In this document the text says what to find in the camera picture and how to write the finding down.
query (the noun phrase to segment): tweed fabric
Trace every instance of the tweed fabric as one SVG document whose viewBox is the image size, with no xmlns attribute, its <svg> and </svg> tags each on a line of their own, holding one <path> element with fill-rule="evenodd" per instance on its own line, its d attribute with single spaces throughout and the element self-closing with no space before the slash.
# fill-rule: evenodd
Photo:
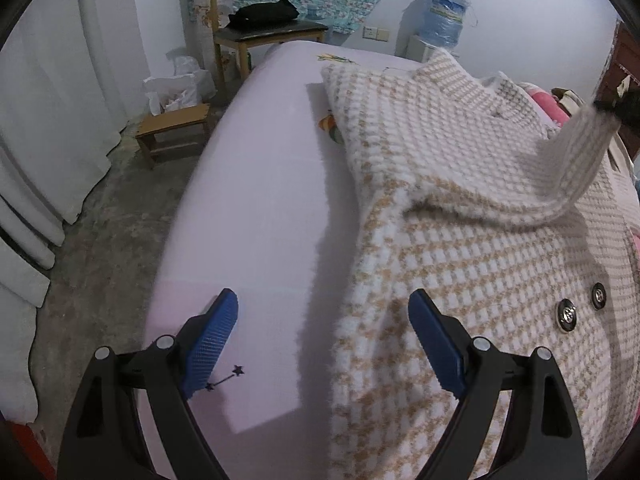
<svg viewBox="0 0 640 480">
<path fill-rule="evenodd" d="M 408 322 L 416 288 L 502 351 L 552 350 L 595 476 L 640 397 L 640 208 L 604 156 L 617 120 L 584 107 L 547 130 L 512 82 L 488 91 L 444 51 L 412 79 L 343 64 L 322 75 L 361 215 L 336 329 L 330 477 L 413 479 L 455 409 Z M 577 308 L 571 333 L 556 325 L 562 298 Z M 476 474 L 508 402 L 501 394 Z"/>
</svg>

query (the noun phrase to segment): wooden door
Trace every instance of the wooden door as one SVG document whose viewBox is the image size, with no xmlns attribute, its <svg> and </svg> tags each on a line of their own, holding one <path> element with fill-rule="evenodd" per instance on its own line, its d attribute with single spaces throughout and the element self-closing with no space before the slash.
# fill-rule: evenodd
<svg viewBox="0 0 640 480">
<path fill-rule="evenodd" d="M 618 97 L 617 88 L 622 80 L 631 76 L 630 88 L 640 86 L 640 44 L 631 36 L 625 25 L 620 23 L 616 30 L 615 44 L 609 67 L 598 89 L 598 99 L 611 100 Z M 620 128 L 620 137 L 635 160 L 640 152 L 640 137 L 635 136 L 626 126 Z"/>
</svg>

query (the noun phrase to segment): electrical outlet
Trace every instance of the electrical outlet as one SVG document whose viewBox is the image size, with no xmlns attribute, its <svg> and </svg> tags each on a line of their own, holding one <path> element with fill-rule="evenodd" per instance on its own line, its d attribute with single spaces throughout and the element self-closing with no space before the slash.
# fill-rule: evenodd
<svg viewBox="0 0 640 480">
<path fill-rule="evenodd" d="M 379 28 L 376 39 L 378 41 L 389 41 L 389 31 L 386 28 Z"/>
<path fill-rule="evenodd" d="M 362 37 L 368 40 L 375 40 L 378 35 L 378 30 L 375 27 L 365 27 L 362 31 Z"/>
</svg>

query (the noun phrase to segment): black button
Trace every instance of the black button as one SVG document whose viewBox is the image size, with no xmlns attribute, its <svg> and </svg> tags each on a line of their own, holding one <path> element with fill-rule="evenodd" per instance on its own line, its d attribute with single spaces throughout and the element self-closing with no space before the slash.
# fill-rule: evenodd
<svg viewBox="0 0 640 480">
<path fill-rule="evenodd" d="M 607 304 L 607 291 L 604 289 L 604 285 L 602 283 L 596 283 L 593 285 L 591 289 L 591 303 L 596 308 L 596 310 L 600 310 L 604 308 Z"/>
<path fill-rule="evenodd" d="M 558 303 L 557 321 L 560 328 L 565 332 L 571 332 L 575 328 L 578 314 L 575 311 L 575 305 L 567 298 Z"/>
</svg>

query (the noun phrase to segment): bed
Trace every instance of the bed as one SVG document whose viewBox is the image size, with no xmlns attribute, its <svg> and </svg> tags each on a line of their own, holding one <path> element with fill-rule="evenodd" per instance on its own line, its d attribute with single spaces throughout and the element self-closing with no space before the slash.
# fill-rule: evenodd
<svg viewBox="0 0 640 480">
<path fill-rule="evenodd" d="M 201 156 L 150 302 L 145 345 L 176 333 L 222 288 L 238 295 L 239 320 L 212 382 L 236 365 L 244 374 L 190 400 L 232 479 L 329 476 L 331 348 L 356 250 L 358 203 L 322 84 L 327 63 L 407 77 L 419 67 L 306 41 L 272 51 Z M 139 411 L 157 471 L 173 478 L 143 394 Z"/>
</svg>

